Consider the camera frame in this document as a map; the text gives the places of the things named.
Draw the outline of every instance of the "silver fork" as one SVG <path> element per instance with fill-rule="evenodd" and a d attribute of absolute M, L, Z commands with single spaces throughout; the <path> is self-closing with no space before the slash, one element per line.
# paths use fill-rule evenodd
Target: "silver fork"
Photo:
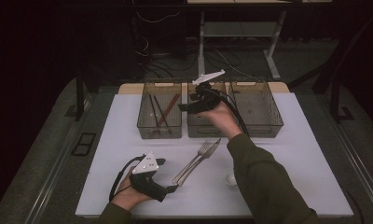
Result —
<path fill-rule="evenodd" d="M 219 143 L 221 142 L 221 138 L 216 140 L 216 142 L 209 148 L 207 151 L 195 162 L 193 165 L 181 176 L 178 180 L 178 186 L 183 186 L 184 182 L 186 181 L 187 177 L 192 173 L 192 171 L 205 159 L 209 159 L 215 152 L 216 148 L 218 147 Z"/>
<path fill-rule="evenodd" d="M 210 147 L 210 142 L 208 140 L 206 140 L 203 145 L 201 145 L 199 151 L 198 151 L 198 155 L 192 159 L 192 161 L 190 161 L 186 167 L 184 167 L 184 169 L 174 178 L 174 180 L 172 181 L 173 184 L 177 184 L 178 180 L 181 178 L 181 176 L 186 172 L 187 169 L 189 169 L 189 167 L 192 165 L 192 163 L 199 157 L 199 156 L 202 156 L 206 151 L 207 149 Z"/>

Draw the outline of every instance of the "dark green sweater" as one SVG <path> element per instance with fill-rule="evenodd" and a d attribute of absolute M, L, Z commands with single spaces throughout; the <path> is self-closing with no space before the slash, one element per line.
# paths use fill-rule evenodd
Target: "dark green sweater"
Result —
<path fill-rule="evenodd" d="M 242 197 L 259 224 L 319 223 L 283 166 L 266 150 L 257 147 L 246 134 L 228 142 L 234 173 Z M 129 223 L 131 213 L 109 203 L 100 215 L 99 223 Z"/>

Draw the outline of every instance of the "white triangular device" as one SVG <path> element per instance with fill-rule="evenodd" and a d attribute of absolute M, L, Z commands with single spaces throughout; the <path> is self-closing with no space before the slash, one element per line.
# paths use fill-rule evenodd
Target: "white triangular device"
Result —
<path fill-rule="evenodd" d="M 151 171 L 157 171 L 159 168 L 157 159 L 153 152 L 148 153 L 136 167 L 131 171 L 133 174 L 142 174 Z"/>
<path fill-rule="evenodd" d="M 205 81 L 208 81 L 212 78 L 219 77 L 223 74 L 225 74 L 224 69 L 221 69 L 221 71 L 216 72 L 216 73 L 210 73 L 210 74 L 206 74 L 206 75 L 201 74 L 198 79 L 196 79 L 195 81 L 192 81 L 192 84 L 193 85 L 199 85 L 199 84 L 201 84 L 201 82 L 205 82 Z"/>

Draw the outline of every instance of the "hand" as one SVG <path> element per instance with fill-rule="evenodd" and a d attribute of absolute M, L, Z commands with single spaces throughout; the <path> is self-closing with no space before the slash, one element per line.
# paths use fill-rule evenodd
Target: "hand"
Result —
<path fill-rule="evenodd" d="M 140 193 L 131 186 L 129 176 L 131 176 L 132 169 L 134 169 L 134 167 L 129 170 L 125 178 L 120 182 L 119 187 L 117 188 L 117 194 L 111 201 L 111 203 L 114 203 L 128 211 L 131 211 L 132 208 L 139 203 L 152 200 L 151 197 Z"/>
<path fill-rule="evenodd" d="M 198 116 L 207 118 L 229 140 L 239 133 L 242 133 L 242 130 L 233 118 L 232 111 L 222 101 L 214 109 L 200 112 Z"/>

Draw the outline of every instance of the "gray floor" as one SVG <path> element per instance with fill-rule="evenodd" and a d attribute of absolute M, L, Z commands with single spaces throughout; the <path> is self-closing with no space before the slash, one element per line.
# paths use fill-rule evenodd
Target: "gray floor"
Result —
<path fill-rule="evenodd" d="M 269 68 L 262 54 L 262 49 L 268 45 L 268 41 L 258 39 L 208 42 L 205 50 L 206 72 L 224 68 L 228 77 L 242 76 L 242 72 L 254 77 L 263 76 L 271 81 Z M 282 76 L 281 81 L 288 83 L 317 67 L 331 55 L 336 45 L 337 42 L 333 40 L 280 42 L 273 58 Z M 195 77 L 198 74 L 196 45 L 192 42 L 190 46 L 191 51 L 184 60 L 158 54 L 153 65 L 148 66 L 146 76 Z M 230 68 L 229 63 L 240 72 Z M 361 217 L 365 223 L 373 223 L 373 202 L 360 176 L 354 171 L 347 157 L 344 141 L 338 133 L 339 127 L 344 130 L 373 178 L 373 123 L 346 89 L 341 90 L 340 105 L 350 109 L 354 120 L 344 120 L 340 125 L 334 123 L 327 113 L 329 92 L 323 95 L 313 94 L 313 82 L 314 78 L 291 91 L 297 94 L 315 137 L 355 213 L 353 217 L 322 218 L 322 223 L 362 223 Z M 117 87 L 102 87 L 98 93 L 86 94 L 89 96 L 86 101 L 87 112 L 81 121 L 75 122 L 73 117 L 65 116 L 70 106 L 75 104 L 75 86 L 74 81 L 69 83 L 53 106 L 46 124 L 0 203 L 0 223 L 91 223 L 91 220 L 76 217 L 74 213 Z M 82 133 L 97 133 L 92 150 L 87 157 L 72 156 L 70 152 Z M 202 222 L 235 223 L 235 220 Z"/>

